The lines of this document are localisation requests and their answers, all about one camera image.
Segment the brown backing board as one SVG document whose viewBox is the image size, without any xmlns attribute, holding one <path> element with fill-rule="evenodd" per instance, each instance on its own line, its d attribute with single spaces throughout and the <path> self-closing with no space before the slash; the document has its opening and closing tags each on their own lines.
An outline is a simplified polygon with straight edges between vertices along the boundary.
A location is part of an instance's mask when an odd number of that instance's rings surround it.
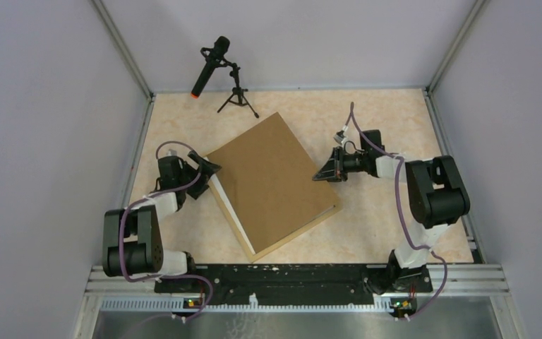
<svg viewBox="0 0 542 339">
<path fill-rule="evenodd" d="M 210 188 L 253 263 L 339 212 L 316 164 L 276 112 L 206 155 L 222 169 Z"/>
</svg>

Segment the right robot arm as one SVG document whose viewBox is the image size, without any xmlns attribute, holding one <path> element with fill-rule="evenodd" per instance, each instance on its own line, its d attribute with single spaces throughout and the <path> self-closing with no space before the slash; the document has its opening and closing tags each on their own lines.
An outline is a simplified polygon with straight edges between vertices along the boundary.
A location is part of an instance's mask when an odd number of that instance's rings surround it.
<svg viewBox="0 0 542 339">
<path fill-rule="evenodd" d="M 404 240 L 391 251 L 385 269 L 371 278 L 375 293 L 404 291 L 421 279 L 427 258 L 440 236 L 470 210 L 470 199 L 459 170 L 449 155 L 430 160 L 403 160 L 387 153 L 379 130 L 363 131 L 360 149 L 345 149 L 343 132 L 335 136 L 341 144 L 332 149 L 328 161 L 312 177 L 314 181 L 345 182 L 350 173 L 365 172 L 375 178 L 393 179 L 395 193 L 406 184 L 413 222 L 404 227 Z"/>
</svg>

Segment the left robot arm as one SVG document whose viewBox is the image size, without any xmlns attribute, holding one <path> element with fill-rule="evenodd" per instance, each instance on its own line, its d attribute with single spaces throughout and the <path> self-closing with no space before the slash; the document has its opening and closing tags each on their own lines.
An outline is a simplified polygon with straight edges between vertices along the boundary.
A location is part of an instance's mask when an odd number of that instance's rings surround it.
<svg viewBox="0 0 542 339">
<path fill-rule="evenodd" d="M 191 151 L 194 167 L 172 151 L 157 160 L 159 177 L 155 190 L 131 205 L 104 214 L 102 267 L 108 277 L 150 273 L 156 278 L 171 276 L 171 283 L 189 292 L 198 283 L 195 262 L 187 251 L 165 249 L 160 223 L 179 212 L 187 197 L 197 200 L 222 166 Z"/>
</svg>

